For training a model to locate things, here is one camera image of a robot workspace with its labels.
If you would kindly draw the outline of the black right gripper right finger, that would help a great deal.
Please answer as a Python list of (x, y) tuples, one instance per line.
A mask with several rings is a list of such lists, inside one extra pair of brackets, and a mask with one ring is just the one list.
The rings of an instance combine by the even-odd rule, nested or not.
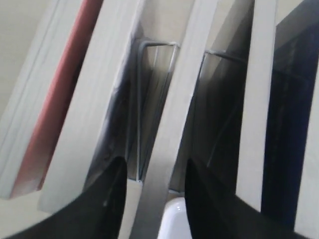
[(263, 189), (262, 209), (236, 195), (200, 159), (187, 161), (185, 204), (194, 239), (313, 239), (295, 231), (298, 198)]

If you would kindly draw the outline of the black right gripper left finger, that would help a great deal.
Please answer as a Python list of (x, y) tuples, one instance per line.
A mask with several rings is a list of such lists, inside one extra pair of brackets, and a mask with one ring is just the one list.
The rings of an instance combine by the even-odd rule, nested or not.
[(116, 239), (127, 193), (127, 163), (114, 158), (94, 183), (45, 220), (10, 236), (12, 239)]

